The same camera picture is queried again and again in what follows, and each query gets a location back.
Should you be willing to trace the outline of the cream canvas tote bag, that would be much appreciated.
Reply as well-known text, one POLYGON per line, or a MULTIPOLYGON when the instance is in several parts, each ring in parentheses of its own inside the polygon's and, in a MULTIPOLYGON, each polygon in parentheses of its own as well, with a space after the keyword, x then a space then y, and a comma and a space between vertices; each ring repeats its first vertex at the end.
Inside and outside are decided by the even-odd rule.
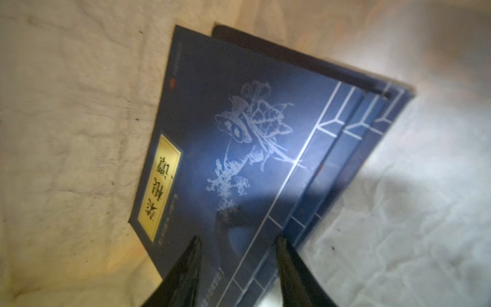
POLYGON ((129 225, 176 25, 412 85, 300 252, 340 306, 490 305, 489 1, 2 1, 1 305, 139 306, 129 225))

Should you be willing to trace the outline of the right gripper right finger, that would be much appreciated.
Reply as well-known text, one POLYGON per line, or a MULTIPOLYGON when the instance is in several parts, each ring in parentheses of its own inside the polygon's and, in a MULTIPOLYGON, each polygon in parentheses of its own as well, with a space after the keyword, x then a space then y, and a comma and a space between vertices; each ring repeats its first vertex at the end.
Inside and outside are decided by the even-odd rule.
POLYGON ((283 306, 337 306, 282 235, 276 239, 276 259, 283 306))

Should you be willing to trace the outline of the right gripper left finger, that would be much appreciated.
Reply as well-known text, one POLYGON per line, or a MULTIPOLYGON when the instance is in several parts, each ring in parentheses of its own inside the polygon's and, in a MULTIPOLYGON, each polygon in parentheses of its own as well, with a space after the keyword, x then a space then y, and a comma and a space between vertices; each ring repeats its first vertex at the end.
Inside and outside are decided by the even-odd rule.
POLYGON ((195 235, 171 271, 142 307, 197 306, 202 256, 202 240, 195 235))

